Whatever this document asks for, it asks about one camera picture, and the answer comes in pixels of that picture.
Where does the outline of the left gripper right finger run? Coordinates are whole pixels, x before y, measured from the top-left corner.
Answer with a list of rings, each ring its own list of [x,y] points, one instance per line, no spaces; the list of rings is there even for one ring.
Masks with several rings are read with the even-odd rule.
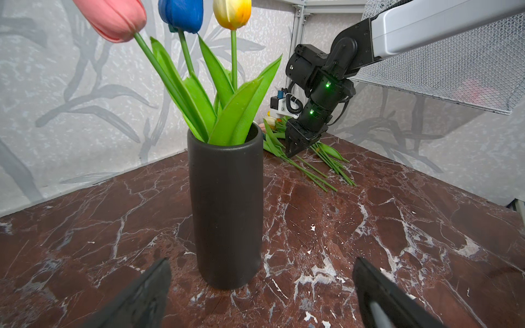
[[[365,258],[356,258],[353,281],[365,327],[444,327]]]

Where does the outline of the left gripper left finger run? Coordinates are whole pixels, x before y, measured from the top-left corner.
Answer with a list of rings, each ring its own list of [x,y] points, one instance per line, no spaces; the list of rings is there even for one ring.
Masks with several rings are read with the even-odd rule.
[[[171,280],[168,259],[162,258],[94,313],[83,326],[161,327]]]

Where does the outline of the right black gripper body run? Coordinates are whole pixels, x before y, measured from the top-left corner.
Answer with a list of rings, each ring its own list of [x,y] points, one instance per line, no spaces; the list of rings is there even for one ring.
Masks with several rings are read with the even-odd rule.
[[[312,45],[298,45],[288,61],[286,74],[308,101],[296,119],[286,125],[286,156],[294,157],[318,142],[327,131],[337,105],[355,96],[345,77],[356,55],[355,44],[337,44],[329,54]]]

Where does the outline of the yellow orange tulip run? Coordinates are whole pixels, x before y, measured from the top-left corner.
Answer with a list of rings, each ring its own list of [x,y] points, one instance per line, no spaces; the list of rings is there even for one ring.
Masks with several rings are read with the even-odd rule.
[[[217,90],[221,109],[215,113],[208,143],[215,146],[238,146],[246,142],[255,115],[281,63],[279,57],[256,79],[237,85],[237,30],[245,26],[252,13],[251,1],[214,1],[217,22],[231,31],[232,72],[227,72],[202,38],[201,52]]]

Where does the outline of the blue tulip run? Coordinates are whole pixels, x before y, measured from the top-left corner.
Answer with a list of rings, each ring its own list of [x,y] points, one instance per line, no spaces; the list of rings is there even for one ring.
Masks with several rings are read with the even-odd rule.
[[[204,16],[203,1],[159,1],[158,7],[160,17],[168,24],[170,31],[179,35],[180,45],[189,71],[189,76],[184,84],[198,112],[198,122],[203,124],[204,130],[200,134],[201,140],[207,143],[217,116],[196,75],[185,37],[185,32],[197,34],[200,31]]]

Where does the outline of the black cylindrical vase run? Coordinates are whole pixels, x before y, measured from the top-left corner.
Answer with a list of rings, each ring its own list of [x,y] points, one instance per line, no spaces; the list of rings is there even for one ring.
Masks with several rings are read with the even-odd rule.
[[[239,146],[210,145],[192,133],[187,141],[198,270],[213,288],[241,288],[261,265],[263,133],[253,124]]]

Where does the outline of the pink tulip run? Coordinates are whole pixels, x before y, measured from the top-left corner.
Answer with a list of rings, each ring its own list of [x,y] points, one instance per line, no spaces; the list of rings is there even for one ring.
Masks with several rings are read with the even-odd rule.
[[[194,137],[201,140],[203,124],[198,122],[195,104],[168,51],[155,38],[151,45],[140,35],[147,23],[146,9],[141,1],[75,1],[74,4],[103,38],[113,43],[136,40],[159,74],[168,94],[179,108]]]

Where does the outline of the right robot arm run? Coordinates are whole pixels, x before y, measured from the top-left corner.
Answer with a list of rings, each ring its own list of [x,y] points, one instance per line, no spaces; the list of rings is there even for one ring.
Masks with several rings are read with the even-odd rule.
[[[355,95],[350,77],[359,69],[523,12],[523,1],[399,1],[341,31],[329,53],[297,45],[286,74],[308,100],[287,122],[286,156],[319,141],[336,106]]]

